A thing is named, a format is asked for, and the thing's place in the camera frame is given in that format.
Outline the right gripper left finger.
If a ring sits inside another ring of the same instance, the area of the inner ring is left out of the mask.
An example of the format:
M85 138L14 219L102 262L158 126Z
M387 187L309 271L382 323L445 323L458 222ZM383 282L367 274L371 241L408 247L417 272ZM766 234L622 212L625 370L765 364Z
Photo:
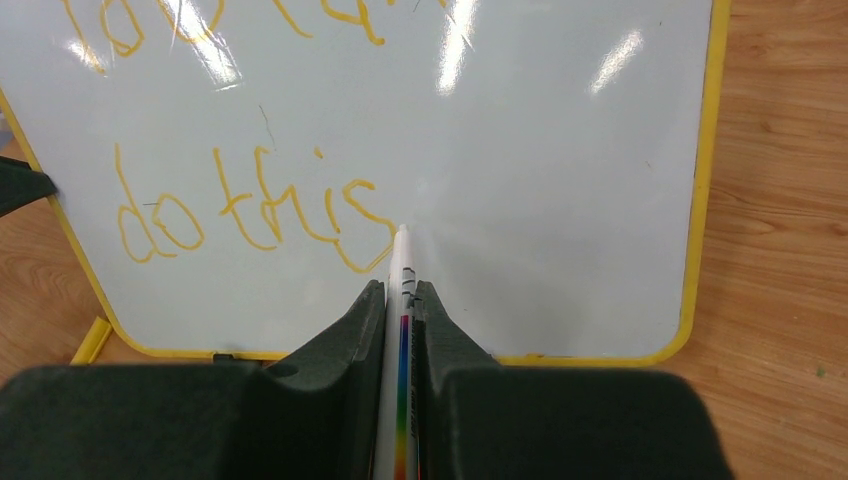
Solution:
M385 331L369 282L284 359L45 366L1 391L5 479L366 479Z

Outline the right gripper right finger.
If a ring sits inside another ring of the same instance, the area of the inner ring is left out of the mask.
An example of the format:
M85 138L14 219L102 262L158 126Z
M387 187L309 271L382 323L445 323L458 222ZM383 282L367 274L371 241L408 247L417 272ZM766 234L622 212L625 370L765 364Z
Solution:
M425 479L728 479L690 384L645 369L506 366L414 297L419 459Z

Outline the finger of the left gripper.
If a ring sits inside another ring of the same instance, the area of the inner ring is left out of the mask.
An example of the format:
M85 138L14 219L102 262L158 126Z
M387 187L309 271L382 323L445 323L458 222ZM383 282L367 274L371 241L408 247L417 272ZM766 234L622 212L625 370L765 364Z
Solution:
M57 187L43 172L33 170L26 162L1 157L1 217L56 193Z

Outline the white marker pen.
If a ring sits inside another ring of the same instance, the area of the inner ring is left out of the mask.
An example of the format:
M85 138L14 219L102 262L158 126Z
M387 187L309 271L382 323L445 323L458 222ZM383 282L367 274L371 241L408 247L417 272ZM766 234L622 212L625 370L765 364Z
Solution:
M372 477L417 479L412 236L402 225L393 240L386 286L386 325Z

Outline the yellow marker cap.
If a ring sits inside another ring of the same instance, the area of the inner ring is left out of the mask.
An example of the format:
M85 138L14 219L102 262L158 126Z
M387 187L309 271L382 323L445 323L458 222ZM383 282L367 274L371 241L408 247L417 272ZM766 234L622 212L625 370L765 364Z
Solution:
M77 348L70 364L89 365L94 363L108 342L112 331L113 328L109 321L97 317Z

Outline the yellow framed whiteboard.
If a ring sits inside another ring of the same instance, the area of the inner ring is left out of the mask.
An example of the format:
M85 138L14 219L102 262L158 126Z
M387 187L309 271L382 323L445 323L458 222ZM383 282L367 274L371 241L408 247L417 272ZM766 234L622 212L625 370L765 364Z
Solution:
M395 233L516 364L694 319L726 1L5 1L1 105L109 321L273 359Z

